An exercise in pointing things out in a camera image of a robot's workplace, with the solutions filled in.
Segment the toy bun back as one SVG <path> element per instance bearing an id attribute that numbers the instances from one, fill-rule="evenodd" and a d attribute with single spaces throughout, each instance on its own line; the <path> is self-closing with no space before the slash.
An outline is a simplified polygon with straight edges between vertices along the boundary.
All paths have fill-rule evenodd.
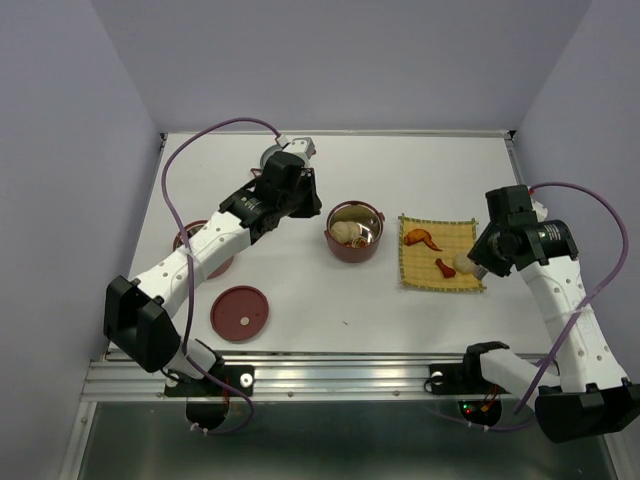
<path id="1" fill-rule="evenodd" d="M 349 221 L 346 223 L 348 231 L 348 242 L 353 242 L 360 236 L 360 227 L 356 222 Z"/>

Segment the orange toy chicken wing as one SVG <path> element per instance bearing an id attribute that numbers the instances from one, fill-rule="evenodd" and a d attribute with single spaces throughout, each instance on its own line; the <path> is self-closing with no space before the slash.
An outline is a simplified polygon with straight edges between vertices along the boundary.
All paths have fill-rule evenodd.
<path id="1" fill-rule="evenodd" d="M 413 229 L 403 237 L 403 244 L 406 246 L 424 243 L 429 249 L 440 252 L 441 249 L 435 244 L 431 234 L 424 229 Z"/>

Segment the toy bun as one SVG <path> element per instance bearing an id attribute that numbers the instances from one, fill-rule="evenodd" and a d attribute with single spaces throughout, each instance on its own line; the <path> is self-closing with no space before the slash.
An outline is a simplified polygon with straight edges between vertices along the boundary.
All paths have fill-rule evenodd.
<path id="1" fill-rule="evenodd" d="M 352 239 L 351 227 L 348 222 L 339 221 L 331 226 L 332 238 L 341 245 L 350 244 Z"/>
<path id="2" fill-rule="evenodd" d="M 348 231 L 348 242 L 353 242 L 360 236 L 360 227 L 356 222 L 349 221 L 346 223 Z"/>
<path id="3" fill-rule="evenodd" d="M 472 274 L 475 270 L 475 263 L 468 258 L 464 252 L 458 252 L 453 259 L 454 269 L 461 274 Z"/>

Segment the red steel lunch bowl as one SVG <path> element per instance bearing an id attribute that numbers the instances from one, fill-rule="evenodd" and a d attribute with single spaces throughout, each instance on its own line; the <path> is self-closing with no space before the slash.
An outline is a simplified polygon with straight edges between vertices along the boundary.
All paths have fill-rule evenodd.
<path id="1" fill-rule="evenodd" d="M 360 227 L 360 236 L 365 237 L 368 246 L 353 248 L 350 244 L 338 244 L 331 236 L 331 226 L 339 221 L 356 222 Z M 385 217 L 372 205 L 362 201 L 345 201 L 336 205 L 328 214 L 325 222 L 324 236 L 330 251 L 346 263 L 363 263 L 371 259 L 380 244 L 384 233 Z"/>

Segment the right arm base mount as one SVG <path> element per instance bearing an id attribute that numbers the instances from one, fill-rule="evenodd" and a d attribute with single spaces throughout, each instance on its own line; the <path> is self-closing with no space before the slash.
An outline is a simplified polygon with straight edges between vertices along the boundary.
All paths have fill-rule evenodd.
<path id="1" fill-rule="evenodd" d="M 423 389 L 435 396 L 453 396 L 459 417 L 467 426 L 485 431 L 507 432 L 514 427 L 500 427 L 502 396 L 507 391 L 481 376 L 467 376 L 462 363 L 432 363 L 427 366 L 428 376 Z"/>

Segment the yellow bamboo mat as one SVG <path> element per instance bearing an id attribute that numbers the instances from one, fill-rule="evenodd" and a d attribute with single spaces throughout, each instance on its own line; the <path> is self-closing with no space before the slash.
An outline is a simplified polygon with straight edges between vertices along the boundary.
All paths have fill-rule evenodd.
<path id="1" fill-rule="evenodd" d="M 399 220 L 398 265 L 402 286 L 436 293 L 481 293 L 484 284 L 455 267 L 477 237 L 478 222 L 412 218 Z"/>

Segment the red toy drumstick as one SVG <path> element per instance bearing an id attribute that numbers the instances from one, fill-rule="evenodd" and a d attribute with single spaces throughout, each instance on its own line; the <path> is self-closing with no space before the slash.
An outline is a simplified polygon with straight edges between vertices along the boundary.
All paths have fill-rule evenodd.
<path id="1" fill-rule="evenodd" d="M 438 267 L 444 278 L 449 279 L 456 276 L 457 271 L 448 266 L 441 258 L 437 258 L 435 260 L 435 265 Z"/>

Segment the toy bun front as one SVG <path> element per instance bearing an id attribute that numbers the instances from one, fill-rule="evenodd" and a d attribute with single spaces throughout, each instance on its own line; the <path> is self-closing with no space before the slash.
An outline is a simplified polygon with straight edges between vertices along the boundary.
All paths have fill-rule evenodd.
<path id="1" fill-rule="evenodd" d="M 348 222 L 339 221 L 331 226 L 332 238 L 341 245 L 350 244 L 352 239 L 351 227 Z"/>

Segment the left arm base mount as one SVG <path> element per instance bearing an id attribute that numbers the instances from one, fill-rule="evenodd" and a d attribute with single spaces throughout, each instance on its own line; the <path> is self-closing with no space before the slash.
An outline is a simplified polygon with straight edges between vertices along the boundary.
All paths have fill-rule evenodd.
<path id="1" fill-rule="evenodd" d="M 207 377 L 194 380 L 185 375 L 167 378 L 164 396 L 185 400 L 185 417 L 190 429 L 205 436 L 223 435 L 244 429 L 252 420 L 251 400 L 255 368 L 249 364 L 216 365 Z"/>

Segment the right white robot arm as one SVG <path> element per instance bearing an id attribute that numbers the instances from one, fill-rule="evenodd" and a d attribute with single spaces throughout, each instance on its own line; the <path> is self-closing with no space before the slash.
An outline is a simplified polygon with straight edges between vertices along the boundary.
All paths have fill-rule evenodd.
<path id="1" fill-rule="evenodd" d="M 555 443 L 620 432 L 639 416 L 639 387 L 612 353 L 591 302 L 624 266 L 626 226 L 603 197 L 594 197 L 613 217 L 622 247 L 613 270 L 587 291 L 573 235 L 564 222 L 540 216 L 532 198 L 537 189 L 515 185 L 487 192 L 489 223 L 468 258 L 475 277 L 520 274 L 552 347 L 534 365 L 499 341 L 471 345 L 460 366 L 461 381 L 472 390 L 494 384 L 514 395 L 515 409 L 530 408 Z"/>

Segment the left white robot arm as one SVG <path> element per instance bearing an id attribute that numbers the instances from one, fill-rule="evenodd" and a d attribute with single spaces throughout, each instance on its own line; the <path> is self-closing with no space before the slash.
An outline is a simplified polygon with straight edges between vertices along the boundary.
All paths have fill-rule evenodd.
<path id="1" fill-rule="evenodd" d="M 284 217 L 312 218 L 322 203 L 307 154 L 284 149 L 261 174 L 224 200 L 185 244 L 133 279 L 118 276 L 106 288 L 103 331 L 143 370 L 174 369 L 199 393 L 215 392 L 223 371 L 215 356 L 198 360 L 188 334 L 173 317 L 194 302 L 195 290 L 228 259 L 278 227 Z"/>

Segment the toy sushi roll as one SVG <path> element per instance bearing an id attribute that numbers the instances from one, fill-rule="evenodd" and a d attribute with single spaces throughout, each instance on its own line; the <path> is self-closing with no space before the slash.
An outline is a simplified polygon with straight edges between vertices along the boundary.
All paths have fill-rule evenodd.
<path id="1" fill-rule="evenodd" d="M 352 240 L 351 246 L 356 249 L 365 248 L 368 246 L 368 242 L 365 237 L 357 237 Z"/>

